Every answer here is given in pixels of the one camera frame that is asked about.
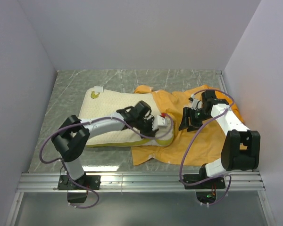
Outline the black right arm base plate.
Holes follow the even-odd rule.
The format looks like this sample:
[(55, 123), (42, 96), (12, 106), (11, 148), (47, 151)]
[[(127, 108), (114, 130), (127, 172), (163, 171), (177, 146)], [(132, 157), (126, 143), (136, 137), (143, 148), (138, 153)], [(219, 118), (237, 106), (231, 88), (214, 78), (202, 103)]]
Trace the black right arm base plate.
[(225, 180), (223, 177), (211, 177), (200, 179), (199, 174), (184, 174), (183, 181), (186, 184), (193, 184), (192, 186), (184, 185), (186, 190), (203, 190), (203, 189), (225, 189)]

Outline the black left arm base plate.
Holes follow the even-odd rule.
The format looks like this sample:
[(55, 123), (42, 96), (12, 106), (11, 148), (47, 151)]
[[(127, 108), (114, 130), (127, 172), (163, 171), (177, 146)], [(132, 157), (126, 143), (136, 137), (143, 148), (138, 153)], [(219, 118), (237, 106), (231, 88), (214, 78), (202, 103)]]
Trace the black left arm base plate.
[(99, 190), (101, 183), (100, 175), (84, 175), (82, 178), (75, 180), (74, 184), (67, 175), (61, 175), (58, 181), (58, 190), (84, 190), (89, 188), (92, 190)]

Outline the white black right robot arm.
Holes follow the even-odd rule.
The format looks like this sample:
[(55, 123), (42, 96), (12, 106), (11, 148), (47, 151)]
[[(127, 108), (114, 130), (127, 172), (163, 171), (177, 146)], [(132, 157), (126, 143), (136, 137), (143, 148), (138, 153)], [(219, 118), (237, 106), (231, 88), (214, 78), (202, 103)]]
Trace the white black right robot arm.
[(183, 117), (179, 130), (194, 131), (188, 147), (191, 148), (202, 130), (215, 121), (225, 134), (225, 142), (219, 159), (205, 163), (199, 171), (197, 182), (188, 183), (184, 181), (182, 174), (179, 175), (180, 182), (185, 186), (199, 185), (209, 188), (214, 184), (215, 178), (224, 177), (228, 172), (241, 170), (255, 170), (259, 165), (260, 133), (250, 130), (235, 115), (232, 110), (234, 99), (218, 98), (218, 89), (202, 89), (198, 91), (201, 98), (196, 94), (189, 98), (191, 105), (183, 108)]

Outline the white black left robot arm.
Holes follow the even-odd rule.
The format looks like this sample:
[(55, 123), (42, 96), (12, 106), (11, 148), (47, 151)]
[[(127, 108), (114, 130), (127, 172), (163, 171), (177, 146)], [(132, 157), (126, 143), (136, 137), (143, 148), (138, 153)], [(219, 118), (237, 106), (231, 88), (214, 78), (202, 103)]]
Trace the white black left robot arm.
[(110, 116), (89, 120), (79, 119), (76, 115), (68, 117), (51, 139), (62, 157), (70, 176), (69, 184), (74, 189), (81, 189), (88, 184), (80, 156), (87, 141), (98, 135), (112, 131), (123, 131), (135, 128), (142, 138), (155, 137), (158, 126), (151, 114), (151, 107), (144, 101), (135, 106), (119, 109)]

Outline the orange pillowcase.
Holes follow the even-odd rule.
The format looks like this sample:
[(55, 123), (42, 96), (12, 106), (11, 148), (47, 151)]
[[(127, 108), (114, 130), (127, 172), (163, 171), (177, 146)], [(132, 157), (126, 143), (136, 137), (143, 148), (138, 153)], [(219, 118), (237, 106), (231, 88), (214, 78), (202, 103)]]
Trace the orange pillowcase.
[(189, 143), (196, 133), (178, 129), (182, 120), (183, 108), (189, 104), (189, 97), (196, 93), (196, 97), (200, 98), (199, 90), (208, 88), (208, 85), (202, 85), (184, 92), (174, 91), (172, 93), (164, 90), (153, 91), (152, 87), (147, 85), (140, 85), (135, 89), (136, 94), (151, 93), (158, 109), (172, 117), (175, 122), (175, 137), (166, 147), (132, 147), (134, 165), (140, 165), (153, 158), (164, 163), (180, 164), (183, 162), (189, 166), (201, 166), (220, 157), (225, 134), (216, 121), (211, 122), (200, 132), (191, 147), (188, 147)]

